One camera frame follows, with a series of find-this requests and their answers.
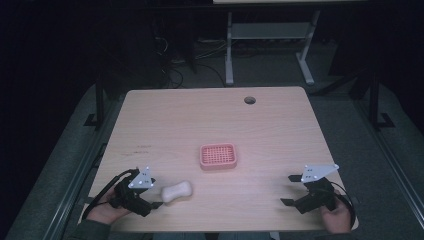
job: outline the gray carpet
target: gray carpet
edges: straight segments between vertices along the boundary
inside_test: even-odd
[[[307,92],[316,91],[336,77],[327,76],[333,44],[314,44],[308,56],[314,86],[307,86],[294,57],[296,46],[282,49],[265,49],[256,56],[235,58],[234,87],[253,86],[302,86]],[[216,69],[225,76],[223,56],[198,60],[199,63]],[[219,76],[211,69],[197,66],[193,73],[187,66],[175,68],[184,76],[184,88],[222,87]],[[171,72],[171,78],[178,82],[180,76]],[[340,165],[340,175],[356,205],[359,227],[354,231],[358,239],[424,239],[424,231],[416,220],[404,195],[399,189],[395,175],[379,148],[375,132],[362,115],[360,108],[366,108],[366,99],[353,102],[347,96],[347,84],[325,97],[310,97],[311,104],[322,128],[334,161]],[[64,189],[71,182],[82,157],[91,146],[97,152],[102,143],[107,143],[114,122],[119,113],[122,99],[107,100],[106,124],[100,131],[84,127],[88,114],[95,112],[94,88],[83,97],[43,173],[40,175],[31,195],[28,197],[7,239],[42,239],[47,231],[55,210],[60,207]],[[401,160],[400,163],[417,192],[424,195],[423,169],[420,161],[424,156],[423,136],[403,113],[394,95],[381,88],[381,111],[388,113],[396,128],[383,129],[381,135]],[[82,199],[90,189],[96,169],[93,168],[84,182],[79,197],[71,208],[63,236],[72,232],[82,211]],[[281,239],[313,239],[320,232],[285,232]],[[112,233],[110,239],[141,239],[141,234]]]

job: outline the hole in table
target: hole in table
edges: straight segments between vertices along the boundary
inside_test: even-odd
[[[256,98],[254,98],[254,97],[245,97],[244,98],[244,102],[246,103],[246,104],[249,104],[249,105],[252,105],[252,104],[255,104],[255,102],[256,102]]]

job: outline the human hand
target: human hand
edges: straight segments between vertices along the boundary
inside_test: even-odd
[[[87,219],[111,225],[119,218],[131,212],[123,207],[112,207],[108,201],[113,197],[115,197],[115,190],[112,187],[100,198],[100,204],[90,211],[87,215]]]
[[[334,198],[336,201],[336,208],[333,211],[328,210],[326,206],[320,207],[325,229],[331,234],[349,233],[351,231],[349,209],[340,199],[337,197]]]

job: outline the floor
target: floor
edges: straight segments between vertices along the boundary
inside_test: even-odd
[[[312,93],[339,78],[327,74],[337,45],[333,42],[314,43],[307,62],[316,83],[306,85],[295,59],[300,46],[301,43],[296,42],[256,42],[240,46],[233,59],[233,87],[301,86]],[[202,45],[196,50],[201,56],[201,52],[215,48]],[[217,53],[199,57],[197,73],[186,64],[175,63],[166,87],[223,87],[224,56],[221,51],[212,52]],[[354,234],[361,240],[424,239],[423,226],[405,197],[407,192],[398,181],[399,172],[394,170],[391,161],[393,158],[397,160],[408,176],[412,190],[417,196],[424,197],[424,179],[420,171],[424,167],[421,161],[424,157],[423,136],[403,113],[394,94],[384,86],[380,88],[380,112],[389,114],[396,127],[375,131],[366,119],[367,97],[360,101],[351,100],[348,96],[351,84],[326,96],[311,96],[310,102],[334,161],[341,167],[339,172],[344,184],[356,199],[359,227]],[[96,109],[94,87],[87,91],[7,239],[61,239],[75,229],[96,166],[101,162],[99,152],[108,141],[123,100],[124,96],[118,100],[105,99],[106,119],[96,131],[94,127],[84,126],[87,116]],[[81,171],[82,166],[86,166],[84,171]],[[79,185],[69,189],[73,183]],[[284,232],[280,233],[280,238],[313,239],[323,233]],[[110,239],[142,237],[140,233],[114,232]]]

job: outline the pink basket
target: pink basket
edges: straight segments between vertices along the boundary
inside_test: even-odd
[[[236,152],[233,144],[211,144],[200,148],[200,168],[205,171],[235,168]]]

